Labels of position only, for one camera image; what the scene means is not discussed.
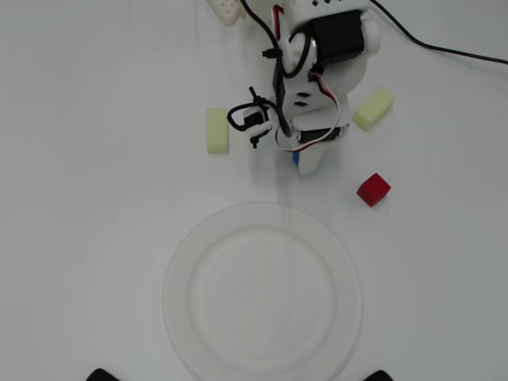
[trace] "black cable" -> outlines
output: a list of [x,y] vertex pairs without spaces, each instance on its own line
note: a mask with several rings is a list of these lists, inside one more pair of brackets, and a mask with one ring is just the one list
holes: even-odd
[[277,105],[277,116],[279,117],[280,128],[286,137],[291,137],[291,127],[284,117],[283,103],[284,103],[284,83],[283,77],[278,70],[275,70],[275,104]]
[[492,58],[492,57],[486,57],[486,56],[479,56],[477,54],[472,54],[472,53],[466,53],[466,52],[461,52],[459,50],[453,50],[453,49],[447,49],[447,48],[441,48],[439,46],[435,46],[435,45],[431,45],[431,44],[426,44],[425,42],[421,42],[419,39],[417,39],[416,37],[414,37],[411,33],[408,32],[408,30],[406,28],[404,28],[402,26],[402,24],[400,22],[397,21],[397,19],[390,13],[388,12],[388,10],[382,6],[381,4],[379,4],[376,0],[371,0],[371,3],[374,4],[375,6],[377,6],[379,8],[379,10],[381,10],[381,12],[383,12],[384,14],[387,15],[387,17],[392,20],[392,22],[397,25],[397,27],[402,30],[402,32],[410,39],[412,40],[415,44],[418,44],[420,46],[422,46],[423,48],[427,48],[427,49],[431,49],[431,50],[436,50],[438,52],[443,52],[443,53],[448,53],[448,54],[455,54],[457,56],[464,56],[464,57],[469,57],[469,58],[474,58],[474,59],[477,59],[477,60],[482,60],[482,61],[490,61],[490,62],[496,62],[497,64],[505,64],[505,65],[508,65],[508,60],[501,60],[499,58]]
[[265,112],[265,109],[267,107],[271,107],[273,110],[275,110],[275,112],[277,113],[277,116],[279,117],[279,119],[281,118],[281,116],[279,115],[279,107],[272,101],[269,101],[267,100],[266,98],[262,98],[260,97],[259,95],[256,94],[256,92],[254,91],[254,89],[252,87],[249,88],[249,90],[251,91],[251,94],[253,96],[253,100],[252,102],[250,103],[245,103],[243,105],[239,105],[239,106],[236,106],[236,107],[233,107],[229,112],[228,112],[228,122],[229,124],[236,130],[244,133],[245,131],[247,131],[247,129],[250,127],[250,126],[246,126],[245,124],[243,125],[239,125],[237,124],[234,120],[233,120],[233,114],[236,113],[237,111],[241,111],[241,110],[246,110],[246,109],[249,109],[251,107],[260,107],[264,114],[265,114],[265,119],[267,119],[267,114]]
[[275,55],[275,58],[277,60],[277,67],[279,68],[279,73],[281,74],[281,76],[284,78],[296,77],[299,74],[299,72],[302,70],[303,65],[305,65],[305,61],[307,61],[307,56],[309,55],[310,39],[311,39],[310,34],[305,29],[302,29],[302,31],[305,33],[305,45],[303,46],[302,57],[300,57],[300,60],[299,60],[298,64],[296,65],[296,67],[294,68],[294,70],[288,73],[283,65],[283,60],[282,60],[283,52],[282,52],[281,48],[279,47],[279,42],[277,41],[277,39],[271,32],[270,28],[268,28],[268,25],[266,25],[266,23],[263,20],[261,20],[260,17],[251,10],[251,7],[248,6],[246,0],[240,0],[240,2],[242,4],[242,6],[244,6],[244,8],[245,8],[245,12],[250,17],[252,17],[252,19],[268,35],[268,38],[270,38],[270,42],[273,46],[273,50],[277,53]]

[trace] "white surface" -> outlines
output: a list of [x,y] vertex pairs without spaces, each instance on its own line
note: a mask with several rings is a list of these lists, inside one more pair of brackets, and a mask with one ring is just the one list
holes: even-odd
[[325,226],[277,204],[234,206],[193,229],[163,306],[176,352],[207,381],[330,380],[361,323],[348,253]]
[[[508,57],[505,0],[385,0],[416,36]],[[506,67],[428,52],[380,22],[352,126],[321,170],[231,133],[206,154],[206,108],[270,88],[269,43],[203,1],[4,0],[0,5],[0,379],[191,381],[164,332],[164,273],[204,217],[281,202],[351,253],[364,321],[340,381],[503,379],[508,370]],[[378,172],[376,208],[356,195]]]

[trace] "foam block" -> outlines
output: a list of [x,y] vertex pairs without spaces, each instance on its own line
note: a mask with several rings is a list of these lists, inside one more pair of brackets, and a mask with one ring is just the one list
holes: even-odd
[[208,153],[229,152],[229,124],[227,109],[206,111],[206,148]]
[[394,104],[394,95],[387,89],[381,88],[369,95],[364,103],[358,107],[352,116],[360,128],[368,131]]
[[369,180],[362,184],[357,194],[373,207],[381,201],[390,191],[391,187],[383,178],[375,173]]

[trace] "wire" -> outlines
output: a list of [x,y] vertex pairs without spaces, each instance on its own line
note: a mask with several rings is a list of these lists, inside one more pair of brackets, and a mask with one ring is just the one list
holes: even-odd
[[280,24],[279,24],[279,13],[284,14],[284,10],[280,6],[273,6],[271,9],[272,14],[272,20],[274,24],[274,30],[275,30],[275,38],[277,40],[280,40]]
[[379,10],[381,10],[381,12],[383,12],[384,14],[387,15],[387,17],[392,20],[392,22],[397,25],[397,27],[402,30],[402,32],[410,39],[412,40],[415,44],[418,44],[420,46],[422,46],[423,48],[427,48],[427,49],[431,49],[431,50],[436,50],[438,52],[443,52],[443,53],[448,53],[448,54],[455,54],[457,56],[464,56],[464,57],[469,57],[469,58],[474,58],[476,60],[482,60],[482,61],[490,61],[490,62],[496,62],[497,64],[505,64],[505,65],[508,65],[508,60],[501,60],[499,58],[492,58],[492,57],[486,57],[486,56],[479,56],[477,54],[472,54],[472,53],[466,53],[466,52],[461,52],[459,50],[453,50],[453,49],[448,49],[448,48],[441,48],[439,46],[435,46],[435,45],[431,45],[431,44],[427,44],[425,42],[421,42],[419,39],[417,39],[416,37],[414,37],[411,33],[408,32],[408,30],[406,28],[404,28],[402,26],[402,24],[400,22],[397,21],[397,19],[390,13],[388,12],[388,10],[382,6],[381,4],[379,4],[376,0],[371,0],[371,3],[374,4],[375,6],[377,6],[379,8]]
[[300,60],[297,63],[297,65],[294,68],[294,70],[290,71],[290,72],[287,72],[286,69],[284,68],[284,64],[283,64],[283,60],[282,60],[283,51],[279,47],[279,42],[277,41],[277,38],[271,32],[271,30],[268,27],[268,25],[266,25],[265,22],[263,20],[261,20],[260,17],[252,11],[251,7],[248,6],[246,0],[240,0],[240,2],[241,2],[241,5],[244,6],[244,8],[245,8],[245,12],[250,17],[252,17],[252,19],[268,35],[268,38],[270,38],[270,42],[271,42],[271,44],[273,46],[273,50],[276,52],[275,58],[277,60],[277,67],[279,69],[279,73],[281,74],[281,76],[284,77],[284,78],[294,78],[294,77],[296,77],[300,73],[300,71],[302,71],[303,65],[305,65],[305,62],[307,61],[307,56],[309,55],[310,40],[311,40],[310,34],[306,30],[304,30],[304,33],[305,33],[305,45],[303,46],[302,57],[300,57]]
[[277,131],[275,132],[275,142],[280,147],[280,149],[282,149],[283,151],[293,152],[293,153],[301,152],[301,151],[307,149],[308,147],[315,145],[316,143],[319,143],[320,141],[325,140],[327,137],[329,137],[332,134],[333,130],[338,126],[339,120],[341,119],[341,105],[339,104],[339,101],[337,100],[337,96],[332,92],[332,90],[326,83],[325,79],[317,73],[311,73],[310,78],[312,78],[315,82],[317,82],[320,92],[322,92],[328,98],[332,99],[333,103],[335,103],[335,106],[337,108],[337,119],[335,120],[333,127],[325,135],[323,135],[322,137],[319,137],[318,139],[315,139],[315,140],[312,140],[308,143],[305,143],[304,145],[301,145],[300,147],[293,148],[293,149],[286,149],[286,148],[280,147],[279,129],[277,129]]
[[268,119],[268,113],[267,113],[267,108],[268,107],[271,107],[273,110],[275,110],[275,112],[278,111],[279,107],[277,107],[277,105],[272,102],[272,101],[268,101],[266,98],[263,98],[263,97],[260,97],[258,94],[256,94],[256,92],[254,91],[254,88],[253,87],[249,87],[249,91],[251,92],[251,95],[252,95],[252,102],[250,103],[245,103],[243,105],[239,105],[239,106],[236,106],[236,107],[233,107],[229,112],[228,112],[228,116],[227,116],[227,119],[228,119],[228,122],[229,124],[237,131],[240,131],[242,133],[244,133],[245,131],[247,131],[251,126],[247,126],[246,124],[243,124],[243,125],[239,125],[237,124],[234,120],[233,120],[233,115],[238,112],[238,111],[241,111],[241,110],[246,110],[246,109],[249,109],[251,107],[259,107],[261,108],[261,110],[263,111],[263,114],[264,114],[264,119],[265,121]]
[[284,135],[286,137],[291,137],[292,135],[292,128],[289,125],[289,123],[286,120],[286,117],[284,116],[283,112],[283,104],[284,104],[284,97],[285,97],[285,90],[284,90],[284,84],[283,84],[283,77],[281,74],[279,74],[278,71],[275,71],[275,104],[277,105],[277,117],[279,118],[279,124],[281,127],[281,130],[283,131]]

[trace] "white wire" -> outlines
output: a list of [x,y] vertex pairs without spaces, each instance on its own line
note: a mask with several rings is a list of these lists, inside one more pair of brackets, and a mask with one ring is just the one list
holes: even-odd
[[[319,143],[320,141],[323,141],[324,139],[326,139],[327,137],[329,137],[332,134],[333,130],[338,126],[339,120],[341,119],[341,105],[339,104],[337,96],[333,93],[333,91],[330,88],[330,86],[328,86],[328,83],[326,83],[325,79],[321,75],[319,75],[319,74],[312,73],[311,76],[317,78],[319,83],[332,95],[331,98],[335,102],[335,105],[337,107],[337,119],[335,120],[335,123],[333,124],[333,127],[325,135],[323,135],[322,137],[319,137],[318,139],[309,141],[308,143],[305,143],[305,144],[303,144],[303,145],[301,145],[300,147],[297,147],[297,148],[286,149],[286,148],[280,147],[280,149],[282,149],[283,151],[286,151],[286,152],[301,152],[304,149],[310,147],[311,145],[314,145],[316,143]],[[275,133],[275,139],[277,138],[277,134],[279,133],[279,129],[280,129],[280,126],[277,129],[277,132]]]

